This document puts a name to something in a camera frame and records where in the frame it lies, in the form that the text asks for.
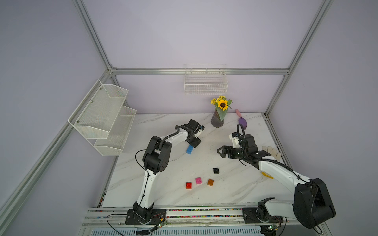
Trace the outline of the red square lego brick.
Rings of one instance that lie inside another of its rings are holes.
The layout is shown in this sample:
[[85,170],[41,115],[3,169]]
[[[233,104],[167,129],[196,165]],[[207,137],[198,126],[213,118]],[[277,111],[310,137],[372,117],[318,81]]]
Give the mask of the red square lego brick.
[[192,183],[191,182],[186,182],[186,189],[192,189]]

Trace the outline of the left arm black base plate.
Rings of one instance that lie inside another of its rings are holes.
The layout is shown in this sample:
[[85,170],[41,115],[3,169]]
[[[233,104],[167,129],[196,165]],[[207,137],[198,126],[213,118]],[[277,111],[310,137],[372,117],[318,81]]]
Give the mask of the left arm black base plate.
[[132,209],[127,211],[125,225],[157,225],[166,218],[167,209],[156,209],[137,212]]

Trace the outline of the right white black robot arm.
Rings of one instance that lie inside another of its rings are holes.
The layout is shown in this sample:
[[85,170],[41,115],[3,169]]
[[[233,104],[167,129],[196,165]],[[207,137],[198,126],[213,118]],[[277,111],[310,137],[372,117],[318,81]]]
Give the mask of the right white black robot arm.
[[290,200],[269,197],[259,201],[256,218],[267,223],[279,216],[296,219],[304,227],[311,229],[336,216],[332,199],[325,182],[319,178],[310,179],[300,175],[281,163],[266,149],[259,150],[252,135],[232,133],[231,146],[222,146],[217,153],[222,158],[236,159],[260,170],[278,181],[292,195]]

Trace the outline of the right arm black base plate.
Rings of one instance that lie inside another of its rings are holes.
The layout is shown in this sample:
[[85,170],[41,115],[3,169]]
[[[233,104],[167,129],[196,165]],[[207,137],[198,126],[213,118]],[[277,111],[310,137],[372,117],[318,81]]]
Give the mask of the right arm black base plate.
[[281,216],[271,216],[260,207],[244,207],[242,208],[242,215],[246,224],[284,223]]

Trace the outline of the blue long lego brick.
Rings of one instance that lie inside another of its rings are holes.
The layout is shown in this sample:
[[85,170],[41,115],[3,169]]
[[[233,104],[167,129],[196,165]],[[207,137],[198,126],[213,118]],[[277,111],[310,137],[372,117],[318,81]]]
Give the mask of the blue long lego brick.
[[194,150],[194,147],[192,145],[189,145],[188,148],[187,148],[187,150],[186,150],[186,153],[187,154],[192,154],[193,150]]

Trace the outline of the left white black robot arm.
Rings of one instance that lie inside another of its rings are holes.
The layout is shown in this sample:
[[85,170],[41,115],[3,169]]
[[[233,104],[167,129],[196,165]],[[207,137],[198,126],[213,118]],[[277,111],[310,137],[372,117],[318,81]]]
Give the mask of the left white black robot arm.
[[153,136],[142,157],[144,180],[139,198],[133,205],[133,211],[146,218],[152,213],[154,206],[154,186],[159,173],[163,172],[169,164],[172,148],[182,142],[187,142],[193,148],[201,143],[200,134],[204,126],[191,119],[187,124],[176,125],[175,131],[169,135]]

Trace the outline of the pink square lego brick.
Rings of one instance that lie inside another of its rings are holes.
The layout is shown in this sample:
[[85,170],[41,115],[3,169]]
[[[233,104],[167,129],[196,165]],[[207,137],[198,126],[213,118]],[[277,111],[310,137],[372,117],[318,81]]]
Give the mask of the pink square lego brick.
[[202,178],[201,177],[196,178],[195,181],[196,181],[196,185],[202,184]]

